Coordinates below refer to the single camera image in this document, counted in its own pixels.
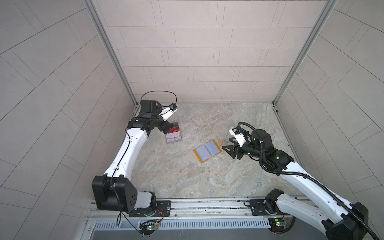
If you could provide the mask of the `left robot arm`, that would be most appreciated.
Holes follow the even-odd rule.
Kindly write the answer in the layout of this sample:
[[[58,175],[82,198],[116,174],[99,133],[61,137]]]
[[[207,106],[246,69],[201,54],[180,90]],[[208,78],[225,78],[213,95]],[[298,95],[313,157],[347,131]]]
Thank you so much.
[[[155,128],[164,134],[174,128],[168,118],[177,110],[175,103],[163,107],[157,101],[142,100],[139,114],[128,122],[126,136],[115,159],[101,176],[95,176],[92,189],[97,208],[105,211],[149,215],[156,212],[156,195],[141,192],[131,183],[136,159]]]

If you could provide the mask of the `yellow leather card holder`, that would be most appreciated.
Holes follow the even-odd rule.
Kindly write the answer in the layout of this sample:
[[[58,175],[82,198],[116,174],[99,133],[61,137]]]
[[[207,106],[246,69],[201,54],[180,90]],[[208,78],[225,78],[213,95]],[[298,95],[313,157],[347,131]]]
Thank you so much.
[[[221,140],[218,143],[215,140],[211,140],[194,149],[193,152],[195,153],[199,162],[203,164],[222,152],[221,146],[223,143],[224,140]]]

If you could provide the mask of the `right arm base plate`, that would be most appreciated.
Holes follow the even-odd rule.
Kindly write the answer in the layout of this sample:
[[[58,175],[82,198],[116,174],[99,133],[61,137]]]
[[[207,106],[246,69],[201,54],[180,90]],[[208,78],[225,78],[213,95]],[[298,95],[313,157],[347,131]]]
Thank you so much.
[[[281,212],[277,207],[266,204],[264,199],[253,199],[244,202],[247,208],[251,209],[253,216],[283,216],[286,213]]]

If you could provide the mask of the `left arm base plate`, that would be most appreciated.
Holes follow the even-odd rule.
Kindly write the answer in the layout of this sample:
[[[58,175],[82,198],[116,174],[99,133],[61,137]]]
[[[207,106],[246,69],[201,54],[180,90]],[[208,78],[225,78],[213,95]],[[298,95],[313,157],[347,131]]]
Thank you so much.
[[[150,208],[138,208],[129,213],[131,218],[160,218],[169,217],[171,210],[171,201],[156,201],[156,204]]]

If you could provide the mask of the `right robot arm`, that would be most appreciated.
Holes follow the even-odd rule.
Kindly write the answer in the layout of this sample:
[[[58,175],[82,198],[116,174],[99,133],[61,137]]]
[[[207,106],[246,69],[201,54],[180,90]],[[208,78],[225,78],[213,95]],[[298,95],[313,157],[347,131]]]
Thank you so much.
[[[329,240],[362,240],[366,234],[377,238],[369,228],[369,211],[363,204],[351,203],[316,180],[290,155],[276,149],[266,131],[248,132],[234,127],[229,132],[232,145],[222,148],[233,159],[249,156],[264,171],[282,177],[314,203],[313,206],[303,203],[274,189],[264,200],[268,214],[291,215],[318,229]]]

